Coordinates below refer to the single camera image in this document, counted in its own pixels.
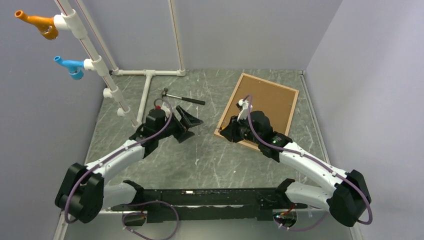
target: cork board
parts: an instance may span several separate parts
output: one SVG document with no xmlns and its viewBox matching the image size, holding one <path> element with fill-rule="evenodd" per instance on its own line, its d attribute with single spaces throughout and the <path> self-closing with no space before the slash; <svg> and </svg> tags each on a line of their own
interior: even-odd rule
<svg viewBox="0 0 424 240">
<path fill-rule="evenodd" d="M 238 79 L 214 134 L 224 138 L 219 133 L 221 127 L 228 125 L 231 116 L 239 114 L 240 111 L 236 103 L 248 94 L 253 96 L 252 111 L 262 111 L 269 118 L 274 131 L 287 136 L 295 112 L 299 90 L 245 73 L 242 73 Z M 253 142 L 243 140 L 239 143 L 259 150 L 258 145 Z"/>
</svg>

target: hammer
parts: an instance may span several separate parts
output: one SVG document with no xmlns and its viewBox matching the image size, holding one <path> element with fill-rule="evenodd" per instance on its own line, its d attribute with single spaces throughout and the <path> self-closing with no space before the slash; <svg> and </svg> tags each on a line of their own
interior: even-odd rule
<svg viewBox="0 0 424 240">
<path fill-rule="evenodd" d="M 168 88 L 166 88 L 166 87 L 160 93 L 160 98 L 163 98 L 163 97 L 170 97 L 170 98 L 180 99 L 180 100 L 183 100 L 183 101 L 186 101 L 186 102 L 190 102 L 190 103 L 194 103 L 194 104 L 205 105 L 205 101 L 202 101 L 202 100 L 197 100 L 197 99 L 183 97 L 183 96 L 169 95 L 168 94 Z"/>
</svg>

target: orange plastic pipe fitting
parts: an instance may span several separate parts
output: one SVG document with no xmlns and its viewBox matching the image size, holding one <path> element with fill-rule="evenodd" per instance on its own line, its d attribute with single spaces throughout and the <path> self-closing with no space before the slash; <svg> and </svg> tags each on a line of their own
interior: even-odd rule
<svg viewBox="0 0 424 240">
<path fill-rule="evenodd" d="M 17 10 L 14 16 L 26 23 L 36 26 L 39 33 L 48 40 L 53 40 L 59 35 L 53 17 L 28 16 L 22 10 Z"/>
</svg>

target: hammer head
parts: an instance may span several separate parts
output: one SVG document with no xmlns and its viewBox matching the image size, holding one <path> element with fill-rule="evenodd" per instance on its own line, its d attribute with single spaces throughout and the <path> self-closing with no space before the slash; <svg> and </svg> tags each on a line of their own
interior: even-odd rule
<svg viewBox="0 0 424 240">
<path fill-rule="evenodd" d="M 164 88 L 163 91 L 160 93 L 160 98 L 166 97 L 168 92 L 168 88 Z"/>
</svg>

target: robotic arm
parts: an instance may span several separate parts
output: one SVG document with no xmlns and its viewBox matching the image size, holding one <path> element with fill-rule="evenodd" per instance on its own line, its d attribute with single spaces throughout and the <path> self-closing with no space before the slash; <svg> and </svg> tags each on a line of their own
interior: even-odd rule
<svg viewBox="0 0 424 240">
<path fill-rule="evenodd" d="M 241 99 L 237 107 L 240 114 L 232 116 L 228 126 L 219 132 L 223 137 L 233 143 L 246 140 L 258 144 L 263 155 L 293 167 L 320 186 L 304 185 L 288 178 L 276 189 L 281 200 L 323 209 L 348 227 L 359 221 L 371 202 L 360 172 L 346 172 L 331 166 L 302 149 L 288 136 L 273 131 L 268 117 L 262 111 L 251 112 L 252 106 L 246 99 Z"/>
<path fill-rule="evenodd" d="M 177 106 L 176 110 L 181 115 L 179 121 L 165 106 L 150 110 L 145 123 L 121 147 L 87 165 L 75 163 L 70 166 L 57 193 L 55 205 L 65 210 L 74 185 L 83 175 L 87 176 L 71 196 L 68 209 L 69 214 L 83 223 L 93 220 L 102 209 L 142 202 L 144 189 L 135 182 L 125 180 L 118 185 L 106 184 L 126 167 L 152 153 L 158 147 L 159 140 L 172 135 L 182 143 L 194 136 L 193 132 L 188 131 L 189 128 L 198 126 L 203 121 L 190 115 L 180 106 Z"/>
</svg>

